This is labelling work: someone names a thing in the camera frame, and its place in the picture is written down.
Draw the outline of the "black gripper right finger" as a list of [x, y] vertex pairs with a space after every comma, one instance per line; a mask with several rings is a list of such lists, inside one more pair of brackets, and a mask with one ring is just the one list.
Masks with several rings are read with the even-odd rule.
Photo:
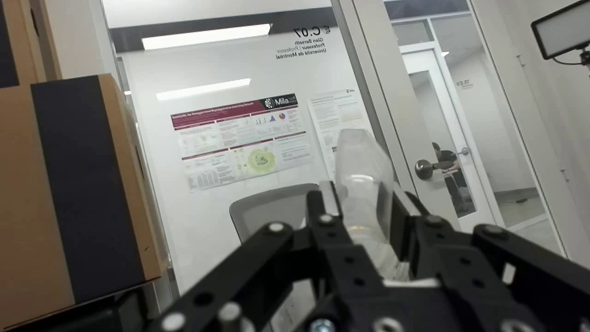
[[493, 222], [456, 230], [401, 187], [391, 202], [390, 241], [410, 278], [436, 278], [467, 327], [589, 332], [589, 267]]

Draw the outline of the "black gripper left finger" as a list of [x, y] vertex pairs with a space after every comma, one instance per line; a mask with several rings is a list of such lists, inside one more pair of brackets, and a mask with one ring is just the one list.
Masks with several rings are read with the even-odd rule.
[[318, 303], [292, 332], [340, 332], [351, 313], [345, 298], [382, 291], [367, 250], [356, 244], [342, 215], [325, 211], [323, 193], [307, 195], [307, 224], [270, 220], [146, 332], [259, 332], [264, 329], [301, 279], [316, 287]]

